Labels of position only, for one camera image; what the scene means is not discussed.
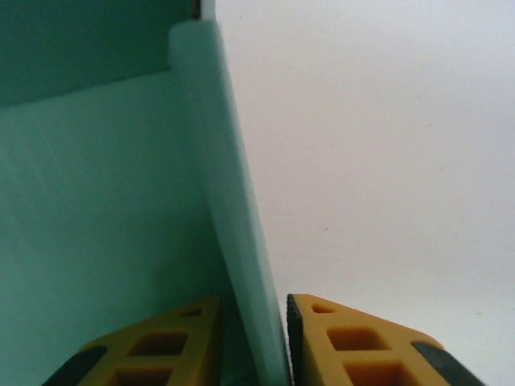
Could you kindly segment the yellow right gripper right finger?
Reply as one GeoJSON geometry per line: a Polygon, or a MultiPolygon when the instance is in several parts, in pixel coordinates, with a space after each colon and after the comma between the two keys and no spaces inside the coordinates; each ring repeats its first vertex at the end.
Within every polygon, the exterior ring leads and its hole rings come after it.
{"type": "Polygon", "coordinates": [[[286,322],[296,385],[483,383],[429,335],[324,298],[288,294],[286,322]]]}

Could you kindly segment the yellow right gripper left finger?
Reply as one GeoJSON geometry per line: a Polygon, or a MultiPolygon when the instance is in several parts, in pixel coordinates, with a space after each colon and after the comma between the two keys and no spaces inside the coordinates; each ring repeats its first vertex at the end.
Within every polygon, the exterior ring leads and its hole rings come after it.
{"type": "Polygon", "coordinates": [[[47,385],[218,385],[221,299],[209,296],[83,346],[47,385]]]}

